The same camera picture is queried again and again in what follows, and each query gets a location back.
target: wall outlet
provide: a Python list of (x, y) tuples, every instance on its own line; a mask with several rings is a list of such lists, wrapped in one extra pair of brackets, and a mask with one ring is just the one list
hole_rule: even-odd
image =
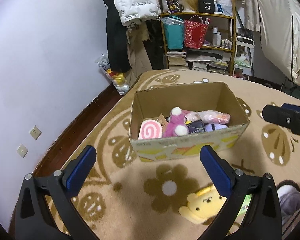
[(39, 128), (35, 125), (31, 131), (29, 132), (30, 135), (35, 139), (37, 140), (41, 134), (41, 131), (39, 130)]
[(26, 156), (28, 152), (28, 149), (23, 145), (20, 144), (19, 148), (17, 149), (17, 153), (19, 153), (19, 155), (24, 158)]

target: pink spiral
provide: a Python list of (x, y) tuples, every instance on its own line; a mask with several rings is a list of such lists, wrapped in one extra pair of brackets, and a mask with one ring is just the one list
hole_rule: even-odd
[(155, 120), (145, 120), (141, 124), (139, 140), (147, 140), (162, 137), (162, 126)]

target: black coat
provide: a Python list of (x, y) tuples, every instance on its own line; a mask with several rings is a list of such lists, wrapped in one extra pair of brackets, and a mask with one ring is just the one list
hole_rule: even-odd
[(107, 47), (112, 71), (125, 73), (131, 66), (127, 51), (127, 28), (122, 25), (114, 0), (103, 0), (108, 6), (106, 18)]

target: white puffer jacket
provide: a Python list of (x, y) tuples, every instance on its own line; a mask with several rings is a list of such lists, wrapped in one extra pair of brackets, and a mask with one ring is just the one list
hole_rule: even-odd
[(114, 0), (114, 5), (126, 27), (157, 19), (161, 13), (158, 0)]

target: pink plush toy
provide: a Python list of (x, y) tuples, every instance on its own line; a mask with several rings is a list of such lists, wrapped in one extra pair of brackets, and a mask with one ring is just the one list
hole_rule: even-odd
[(187, 135), (189, 133), (188, 127), (185, 125), (185, 114), (180, 107), (175, 107), (171, 110), (170, 120), (167, 125), (163, 137), (177, 137)]

